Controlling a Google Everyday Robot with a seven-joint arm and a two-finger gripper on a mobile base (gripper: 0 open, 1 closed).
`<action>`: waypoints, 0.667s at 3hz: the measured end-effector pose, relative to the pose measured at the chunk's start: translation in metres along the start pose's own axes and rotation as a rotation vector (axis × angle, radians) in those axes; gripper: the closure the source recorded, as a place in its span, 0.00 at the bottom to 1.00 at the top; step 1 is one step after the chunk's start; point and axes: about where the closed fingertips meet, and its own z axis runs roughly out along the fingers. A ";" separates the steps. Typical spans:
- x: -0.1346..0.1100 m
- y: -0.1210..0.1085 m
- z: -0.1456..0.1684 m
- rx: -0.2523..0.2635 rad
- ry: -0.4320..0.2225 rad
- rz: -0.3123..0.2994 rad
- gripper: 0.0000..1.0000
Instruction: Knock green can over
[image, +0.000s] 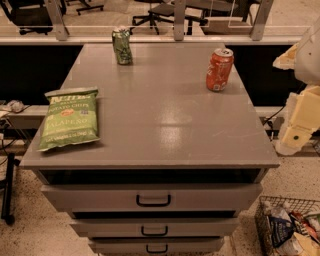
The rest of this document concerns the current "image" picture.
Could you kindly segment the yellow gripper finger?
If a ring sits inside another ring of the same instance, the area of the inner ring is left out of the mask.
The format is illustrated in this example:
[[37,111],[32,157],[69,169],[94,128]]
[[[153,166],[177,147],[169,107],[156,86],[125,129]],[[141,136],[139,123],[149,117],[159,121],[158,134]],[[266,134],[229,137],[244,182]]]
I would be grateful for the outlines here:
[[290,93],[276,151],[281,155],[299,152],[320,128],[320,87],[308,85],[301,93]]

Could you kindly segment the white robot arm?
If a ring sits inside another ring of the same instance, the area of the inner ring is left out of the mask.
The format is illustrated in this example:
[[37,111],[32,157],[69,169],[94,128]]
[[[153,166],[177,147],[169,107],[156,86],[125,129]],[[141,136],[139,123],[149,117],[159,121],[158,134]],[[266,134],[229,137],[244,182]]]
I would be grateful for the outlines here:
[[304,33],[301,40],[276,58],[273,66],[293,69],[295,78],[306,84],[300,93],[290,93],[281,125],[276,151],[293,155],[320,128],[320,18]]

